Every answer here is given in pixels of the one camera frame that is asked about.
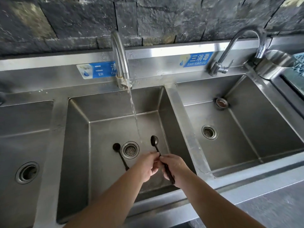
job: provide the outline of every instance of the spoon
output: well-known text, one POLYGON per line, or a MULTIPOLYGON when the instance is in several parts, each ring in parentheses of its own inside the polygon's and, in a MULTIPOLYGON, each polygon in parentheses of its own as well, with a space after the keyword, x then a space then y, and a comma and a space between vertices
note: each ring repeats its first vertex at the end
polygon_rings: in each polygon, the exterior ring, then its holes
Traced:
MULTIPOLYGON (((159 152, 159 150, 157 148, 157 144, 158 144, 158 137, 152 135, 151 136, 151 145, 156 148, 156 151, 159 153, 159 156, 161 156, 161 153, 159 152)), ((163 162, 162 162, 162 164, 165 167, 165 172, 166 172, 166 174, 167 174, 167 176, 168 176, 171 184, 174 185, 175 184, 175 180, 174 180, 174 178, 173 178, 173 176, 172 176, 172 174, 171 174, 171 172, 169 170, 169 166, 167 164, 163 163, 163 162)))
POLYGON ((129 169, 129 167, 128 167, 127 163, 125 162, 123 156, 120 153, 120 144, 119 143, 113 144, 113 150, 115 150, 115 152, 119 153, 119 156, 121 157, 121 160, 123 161, 123 164, 124 164, 124 166, 126 168, 126 171, 127 171, 129 169))

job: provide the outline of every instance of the blue label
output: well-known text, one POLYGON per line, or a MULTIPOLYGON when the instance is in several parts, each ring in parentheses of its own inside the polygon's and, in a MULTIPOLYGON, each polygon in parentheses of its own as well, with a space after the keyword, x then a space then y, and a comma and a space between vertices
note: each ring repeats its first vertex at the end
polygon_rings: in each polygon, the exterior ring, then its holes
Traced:
POLYGON ((77 65, 77 68, 84 79, 116 75, 115 61, 80 64, 77 65))
POLYGON ((212 54, 213 52, 191 53, 188 61, 186 61, 185 63, 182 61, 180 65, 182 66, 183 64, 185 64, 184 67, 207 65, 212 54))

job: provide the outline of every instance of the stainless steel container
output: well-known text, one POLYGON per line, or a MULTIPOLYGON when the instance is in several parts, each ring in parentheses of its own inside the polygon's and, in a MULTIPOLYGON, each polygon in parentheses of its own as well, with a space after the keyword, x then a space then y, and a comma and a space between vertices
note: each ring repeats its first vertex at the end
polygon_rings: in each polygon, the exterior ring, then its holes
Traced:
POLYGON ((295 62, 296 59, 288 53, 280 50, 268 50, 256 66, 255 72, 264 79, 272 80, 285 69, 292 68, 295 62))

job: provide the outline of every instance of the stainless steel sink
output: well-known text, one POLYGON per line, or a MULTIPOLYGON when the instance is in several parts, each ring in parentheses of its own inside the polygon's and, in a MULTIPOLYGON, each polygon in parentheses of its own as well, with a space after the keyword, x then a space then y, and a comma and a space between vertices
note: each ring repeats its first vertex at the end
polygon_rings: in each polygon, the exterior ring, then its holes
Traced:
POLYGON ((213 175, 223 176, 304 150, 304 144, 246 75, 177 83, 213 175), (229 107, 222 110, 216 98, 229 107))
MULTIPOLYGON (((166 90, 162 86, 132 90, 139 133, 127 91, 69 100, 60 179, 57 222, 64 223, 96 199, 122 174, 125 167, 114 143, 131 167, 141 153, 154 150, 150 137, 159 138, 162 154, 175 153, 195 172, 166 90), (133 146, 124 152, 124 145, 133 146)), ((157 172, 144 183, 136 201, 176 190, 157 172)))
POLYGON ((0 227, 32 227, 53 101, 0 107, 0 227))

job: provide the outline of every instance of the gray floor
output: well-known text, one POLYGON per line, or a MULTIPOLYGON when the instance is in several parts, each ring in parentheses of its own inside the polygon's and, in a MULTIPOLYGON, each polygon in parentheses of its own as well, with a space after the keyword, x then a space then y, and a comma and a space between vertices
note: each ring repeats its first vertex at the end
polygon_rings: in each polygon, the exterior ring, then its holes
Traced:
MULTIPOLYGON (((267 228, 302 228, 304 181, 238 204, 238 207, 267 228)), ((174 228, 204 228, 200 219, 174 228)))

